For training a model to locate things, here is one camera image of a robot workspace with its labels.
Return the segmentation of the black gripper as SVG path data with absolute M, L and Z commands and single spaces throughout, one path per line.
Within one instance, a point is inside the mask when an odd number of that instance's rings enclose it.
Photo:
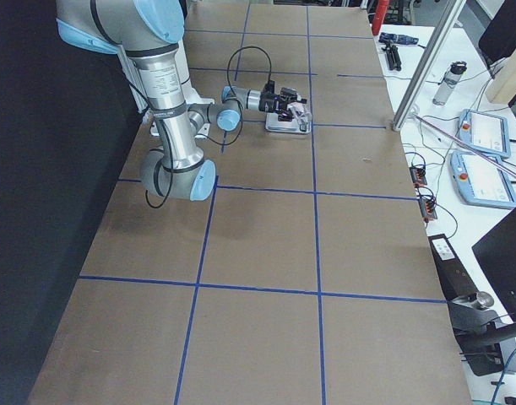
M 258 102 L 258 110 L 265 113 L 277 114 L 279 122 L 292 122 L 294 115 L 290 109 L 283 109 L 283 101 L 298 101 L 300 95 L 295 89 L 282 87 L 280 95 L 267 86 L 263 87 Z

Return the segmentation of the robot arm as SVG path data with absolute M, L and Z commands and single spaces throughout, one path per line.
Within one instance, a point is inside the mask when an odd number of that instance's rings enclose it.
M 124 53 L 134 65 L 134 90 L 144 99 L 159 130 L 161 147 L 140 168 L 146 192 L 162 199 L 208 198 L 216 169 L 195 138 L 215 124 L 230 132 L 242 126 L 244 110 L 266 114 L 272 132 L 309 132 L 312 115 L 294 89 L 260 91 L 228 84 L 221 102 L 202 99 L 189 80 L 184 12 L 178 1 L 59 1 L 57 27 L 69 45 L 103 54 Z

